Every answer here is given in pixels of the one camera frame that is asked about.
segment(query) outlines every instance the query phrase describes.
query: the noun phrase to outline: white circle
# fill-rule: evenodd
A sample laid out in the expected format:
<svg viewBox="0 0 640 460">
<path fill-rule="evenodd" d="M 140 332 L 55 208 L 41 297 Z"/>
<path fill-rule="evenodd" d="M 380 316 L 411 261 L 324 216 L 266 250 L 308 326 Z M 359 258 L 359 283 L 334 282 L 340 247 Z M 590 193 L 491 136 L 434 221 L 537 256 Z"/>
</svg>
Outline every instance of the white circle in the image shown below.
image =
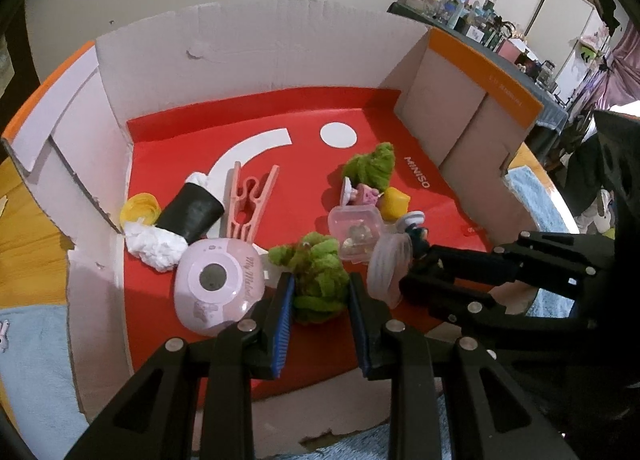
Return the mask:
<svg viewBox="0 0 640 460">
<path fill-rule="evenodd" d="M 358 140 L 356 130 L 344 123 L 328 123 L 320 129 L 320 138 L 332 148 L 351 148 Z"/>
</svg>

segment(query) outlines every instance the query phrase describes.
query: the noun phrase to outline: torn cardboard edge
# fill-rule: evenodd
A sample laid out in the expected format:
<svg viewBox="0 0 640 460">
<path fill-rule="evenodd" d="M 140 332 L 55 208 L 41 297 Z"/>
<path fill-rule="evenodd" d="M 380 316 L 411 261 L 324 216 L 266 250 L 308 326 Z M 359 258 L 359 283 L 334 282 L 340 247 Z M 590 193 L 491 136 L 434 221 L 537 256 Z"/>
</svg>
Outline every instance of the torn cardboard edge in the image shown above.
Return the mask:
<svg viewBox="0 0 640 460">
<path fill-rule="evenodd" d="M 438 75 L 450 78 L 433 94 Z M 130 176 L 127 121 L 300 86 L 399 90 L 396 114 L 489 237 L 502 243 L 535 227 L 501 167 L 542 105 L 449 34 L 314 0 L 206 4 L 105 34 L 63 63 L 3 134 L 34 199 L 76 246 L 68 254 L 68 332 L 89 419 L 130 375 L 123 250 L 113 228 Z"/>
</svg>

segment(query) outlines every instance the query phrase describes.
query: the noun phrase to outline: silver bolt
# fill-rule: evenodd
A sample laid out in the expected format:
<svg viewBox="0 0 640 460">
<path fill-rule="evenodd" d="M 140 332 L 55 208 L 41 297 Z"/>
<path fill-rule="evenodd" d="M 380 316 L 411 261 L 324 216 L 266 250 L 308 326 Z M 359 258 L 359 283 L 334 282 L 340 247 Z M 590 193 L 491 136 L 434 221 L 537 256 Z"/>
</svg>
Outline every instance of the silver bolt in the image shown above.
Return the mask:
<svg viewBox="0 0 640 460">
<path fill-rule="evenodd" d="M 478 341 L 476 341 L 472 337 L 462 337 L 460 338 L 460 348 L 472 352 L 473 350 L 478 348 Z"/>
<path fill-rule="evenodd" d="M 479 301 L 472 301 L 466 306 L 466 309 L 472 314 L 477 314 L 482 310 L 482 303 Z"/>
<path fill-rule="evenodd" d="M 389 332 L 402 332 L 406 328 L 402 321 L 398 321 L 398 319 L 390 319 L 386 322 L 386 329 Z"/>
<path fill-rule="evenodd" d="M 184 341 L 179 337 L 172 337 L 171 339 L 169 339 L 169 341 L 164 343 L 164 348 L 166 348 L 170 352 L 177 352 L 179 350 L 182 350 L 183 346 Z"/>
<path fill-rule="evenodd" d="M 238 330 L 241 332 L 253 332 L 258 328 L 258 324 L 253 319 L 241 319 L 238 323 Z"/>
</svg>

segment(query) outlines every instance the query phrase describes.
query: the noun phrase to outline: pink clothespin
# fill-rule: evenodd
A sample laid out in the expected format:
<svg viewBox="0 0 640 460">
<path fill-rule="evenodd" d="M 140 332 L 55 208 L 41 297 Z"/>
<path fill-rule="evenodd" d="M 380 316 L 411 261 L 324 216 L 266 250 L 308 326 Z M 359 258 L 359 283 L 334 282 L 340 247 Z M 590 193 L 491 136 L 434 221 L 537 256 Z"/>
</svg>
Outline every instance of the pink clothespin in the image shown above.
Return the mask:
<svg viewBox="0 0 640 460">
<path fill-rule="evenodd" d="M 258 225 L 260 225 L 260 220 L 273 191 L 279 171 L 279 166 L 272 166 L 269 176 L 262 187 L 260 187 L 260 181 L 255 177 L 244 179 L 242 186 L 240 186 L 240 163 L 236 162 L 231 182 L 231 194 L 229 195 L 228 218 L 226 220 L 227 238 L 243 240 L 249 244 L 254 243 Z M 252 213 L 251 218 L 247 222 L 238 223 L 236 221 L 238 213 L 245 210 Z"/>
<path fill-rule="evenodd" d="M 6 337 L 7 330 L 9 330 L 9 321 L 4 320 L 0 323 L 0 352 L 4 352 L 9 348 L 9 340 Z"/>
</svg>

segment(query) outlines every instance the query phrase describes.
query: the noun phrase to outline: yellow lid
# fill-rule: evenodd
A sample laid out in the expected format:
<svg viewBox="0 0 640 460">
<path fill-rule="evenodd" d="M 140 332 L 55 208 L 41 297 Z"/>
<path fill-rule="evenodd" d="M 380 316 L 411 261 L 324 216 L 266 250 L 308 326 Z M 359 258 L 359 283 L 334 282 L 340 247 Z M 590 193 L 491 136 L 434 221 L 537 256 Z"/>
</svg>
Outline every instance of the yellow lid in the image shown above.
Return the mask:
<svg viewBox="0 0 640 460">
<path fill-rule="evenodd" d="M 129 198 L 120 210 L 120 226 L 124 222 L 137 222 L 140 220 L 144 225 L 156 223 L 160 216 L 160 206 L 156 197 L 151 193 L 138 193 Z"/>
</svg>

